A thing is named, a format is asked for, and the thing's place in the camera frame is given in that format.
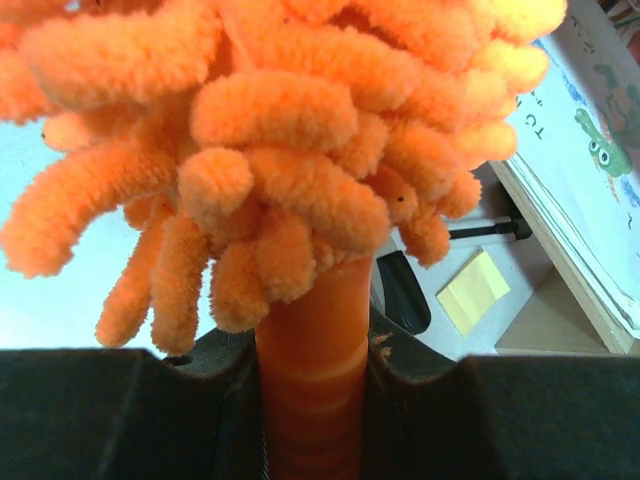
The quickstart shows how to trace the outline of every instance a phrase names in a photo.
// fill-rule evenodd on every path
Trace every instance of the fuzzy orange chenille stem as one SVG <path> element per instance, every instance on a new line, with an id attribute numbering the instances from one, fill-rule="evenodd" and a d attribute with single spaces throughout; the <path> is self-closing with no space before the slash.
<path id="1" fill-rule="evenodd" d="M 395 227 L 447 254 L 566 0 L 72 3 L 0 0 L 0 120 L 66 155 L 2 226 L 8 268 L 59 273 L 121 208 L 140 240 L 100 343 L 153 312 L 189 351 L 212 263 L 218 327 L 256 329 L 271 478 L 357 478 L 373 255 Z"/>

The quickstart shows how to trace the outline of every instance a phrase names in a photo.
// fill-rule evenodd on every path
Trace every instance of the green frog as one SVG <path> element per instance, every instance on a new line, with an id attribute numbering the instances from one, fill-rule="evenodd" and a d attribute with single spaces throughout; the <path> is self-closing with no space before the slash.
<path id="1" fill-rule="evenodd" d="M 574 118 L 591 138 L 589 152 L 593 161 L 607 173 L 611 193 L 620 202 L 614 179 L 633 169 L 627 148 L 640 149 L 640 94 L 635 85 L 623 88 L 610 65 L 598 64 L 594 70 L 604 76 L 608 91 L 606 109 L 596 106 L 600 129 L 583 108 L 576 111 Z"/>

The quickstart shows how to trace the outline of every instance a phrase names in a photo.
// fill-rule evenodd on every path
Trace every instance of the children's book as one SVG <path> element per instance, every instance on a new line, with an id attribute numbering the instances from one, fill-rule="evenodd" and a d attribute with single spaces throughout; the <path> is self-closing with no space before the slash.
<path id="1" fill-rule="evenodd" d="M 640 338 L 640 67 L 596 0 L 535 42 L 551 67 L 518 97 L 509 160 L 611 316 Z"/>

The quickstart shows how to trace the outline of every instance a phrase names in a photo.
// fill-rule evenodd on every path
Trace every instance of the orange craft stem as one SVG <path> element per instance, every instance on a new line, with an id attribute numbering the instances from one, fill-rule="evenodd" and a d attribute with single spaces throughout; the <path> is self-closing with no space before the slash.
<path id="1" fill-rule="evenodd" d="M 372 262 L 327 270 L 256 328 L 274 480 L 360 478 Z"/>

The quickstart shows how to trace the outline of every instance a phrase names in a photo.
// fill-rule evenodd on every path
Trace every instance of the yellow sticky note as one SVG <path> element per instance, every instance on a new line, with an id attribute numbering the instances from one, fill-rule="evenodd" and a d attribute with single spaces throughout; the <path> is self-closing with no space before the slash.
<path id="1" fill-rule="evenodd" d="M 489 254 L 481 251 L 437 297 L 460 335 L 464 337 L 509 290 L 509 285 Z"/>

